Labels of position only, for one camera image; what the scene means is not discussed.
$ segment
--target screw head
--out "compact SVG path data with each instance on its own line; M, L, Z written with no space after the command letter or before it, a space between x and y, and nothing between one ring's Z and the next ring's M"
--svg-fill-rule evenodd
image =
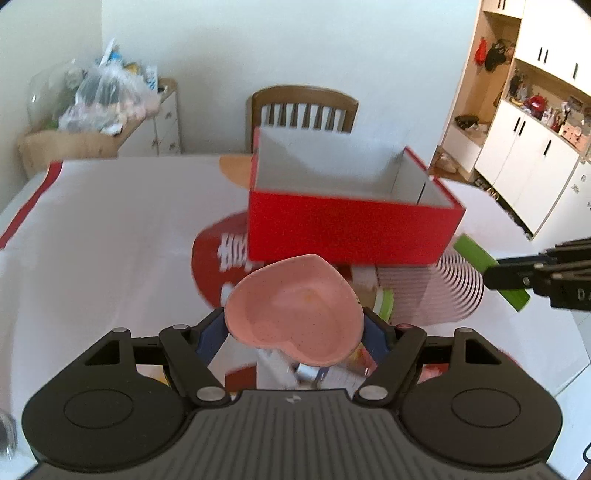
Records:
M197 398L202 401L218 401L226 396L226 391L220 387L202 387L197 390Z
M364 400L383 400L388 396L388 390L379 385L366 385L359 390L359 396Z

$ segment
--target clutter on shelf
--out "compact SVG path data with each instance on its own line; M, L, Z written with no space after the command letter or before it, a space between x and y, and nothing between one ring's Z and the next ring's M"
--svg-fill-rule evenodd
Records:
M507 100L583 152L591 134L591 106L572 95L560 102L549 97L531 84L525 72L515 70L509 82Z
M27 107L32 131L116 135L158 112L157 68L124 62L113 39L94 65L73 60L33 77Z

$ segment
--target white drawer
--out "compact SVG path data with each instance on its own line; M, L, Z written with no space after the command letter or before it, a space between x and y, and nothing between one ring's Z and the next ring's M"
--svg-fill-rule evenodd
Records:
M162 105L154 118L158 140L163 139L177 121L177 92L173 92Z
M178 137L178 123L175 122L168 133L160 141L158 146L158 155L166 157L168 155L180 154L180 142Z

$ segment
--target open cardboard box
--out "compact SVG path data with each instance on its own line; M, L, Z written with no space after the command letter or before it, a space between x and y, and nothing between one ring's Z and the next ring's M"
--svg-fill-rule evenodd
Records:
M465 208L409 149L355 134L262 127L248 206L250 260L426 265Z

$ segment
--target pink heart-shaped dish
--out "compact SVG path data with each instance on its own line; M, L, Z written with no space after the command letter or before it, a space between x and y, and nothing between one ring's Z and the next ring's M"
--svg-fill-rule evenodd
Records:
M228 297L225 317L238 341L277 348L314 367L344 360L363 335L355 292L318 255L287 258L243 278Z

